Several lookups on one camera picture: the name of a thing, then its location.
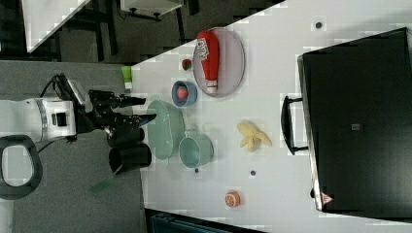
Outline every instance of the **white table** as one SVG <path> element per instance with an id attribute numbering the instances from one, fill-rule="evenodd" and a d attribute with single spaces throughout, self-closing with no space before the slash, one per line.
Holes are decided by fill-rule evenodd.
<path id="1" fill-rule="evenodd" d="M 322 29 L 315 28 L 318 21 Z M 244 81 L 223 99 L 208 97 L 198 88 L 196 104 L 182 109 L 189 127 L 196 126 L 212 139 L 215 157 L 198 174 L 179 156 L 168 163 L 154 158 L 149 168 L 141 169 L 145 207 L 264 232 L 410 232 L 411 226 L 403 223 L 316 211 L 309 196 L 308 153 L 292 156 L 280 125 L 285 95 L 300 96 L 299 55 L 403 26 L 412 27 L 410 0 L 288 0 L 230 24 L 227 29 L 239 35 L 245 48 Z M 193 73 L 181 67 L 194 46 L 192 41 L 133 66 L 136 96 L 159 95 L 172 102 L 175 81 L 194 82 Z M 144 113 L 148 104 L 136 107 L 135 114 Z M 304 146 L 302 106 L 295 106 L 295 139 L 297 146 Z M 236 124 L 245 119 L 257 124 L 273 147 L 252 153 L 240 149 Z M 257 171 L 255 177 L 251 170 Z M 241 194 L 237 209 L 224 203 L 231 189 Z"/>
<path id="2" fill-rule="evenodd" d="M 45 42 L 90 0 L 21 0 L 27 52 Z"/>
<path id="3" fill-rule="evenodd" d="M 182 0 L 121 0 L 122 11 L 130 12 L 130 8 L 136 8 L 136 14 L 153 17 L 158 13 L 163 16 L 183 6 Z"/>

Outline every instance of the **small bowl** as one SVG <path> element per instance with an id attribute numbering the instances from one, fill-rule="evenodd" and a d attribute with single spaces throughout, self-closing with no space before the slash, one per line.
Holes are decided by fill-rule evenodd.
<path id="1" fill-rule="evenodd" d="M 186 99 L 179 99 L 179 97 L 178 97 L 177 90 L 180 86 L 184 86 L 188 90 L 189 94 L 188 94 L 188 97 Z M 172 99 L 173 99 L 173 103 L 175 103 L 175 105 L 177 107 L 190 106 L 190 105 L 194 104 L 194 102 L 196 102 L 197 88 L 191 82 L 177 81 L 173 84 Z"/>

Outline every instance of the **table leg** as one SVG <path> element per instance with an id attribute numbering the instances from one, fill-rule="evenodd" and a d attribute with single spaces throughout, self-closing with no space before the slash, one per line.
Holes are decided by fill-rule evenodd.
<path id="1" fill-rule="evenodd" d="M 106 0 L 106 12 L 108 17 L 107 25 L 109 27 L 109 40 L 111 55 L 118 53 L 118 41 L 116 39 L 115 20 L 113 18 L 113 1 Z"/>
<path id="2" fill-rule="evenodd" d="M 98 0 L 93 0 L 93 16 L 95 18 L 99 17 L 99 2 Z M 94 22 L 94 32 L 96 34 L 96 44 L 97 44 L 97 59 L 98 61 L 104 60 L 104 50 L 103 50 L 103 37 L 102 37 L 102 30 L 100 25 L 100 20 L 96 20 Z"/>

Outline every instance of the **teal bowl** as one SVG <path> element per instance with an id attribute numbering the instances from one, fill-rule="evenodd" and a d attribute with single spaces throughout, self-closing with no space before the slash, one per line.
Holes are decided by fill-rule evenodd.
<path id="1" fill-rule="evenodd" d="M 155 100 L 149 105 L 147 114 L 156 114 L 148 123 L 148 141 L 154 156 L 164 160 L 176 155 L 185 138 L 181 112 L 170 103 Z"/>

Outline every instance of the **gray floor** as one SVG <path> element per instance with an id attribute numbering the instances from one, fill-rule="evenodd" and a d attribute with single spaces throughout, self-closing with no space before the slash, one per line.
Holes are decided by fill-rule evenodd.
<path id="1" fill-rule="evenodd" d="M 200 12 L 194 16 L 189 16 L 187 7 L 182 8 L 187 40 L 195 39 L 201 30 L 229 25 L 274 5 L 269 0 L 199 0 L 199 4 Z M 107 26 L 102 26 L 105 51 L 103 62 L 139 63 L 181 44 L 176 12 L 162 16 L 161 22 L 136 17 L 123 20 L 115 15 L 115 27 L 119 53 L 110 55 Z M 67 29 L 59 33 L 62 61 L 97 62 L 94 33 Z"/>
<path id="2" fill-rule="evenodd" d="M 6 83 L 0 85 L 0 99 L 36 97 L 57 72 L 85 89 L 124 92 L 119 65 L 1 61 L 0 70 Z M 98 196 L 88 192 L 110 174 L 109 151 L 100 130 L 80 135 L 72 145 L 60 140 L 43 150 L 42 182 L 34 193 L 15 201 L 14 232 L 145 232 L 138 170 L 121 174 Z"/>

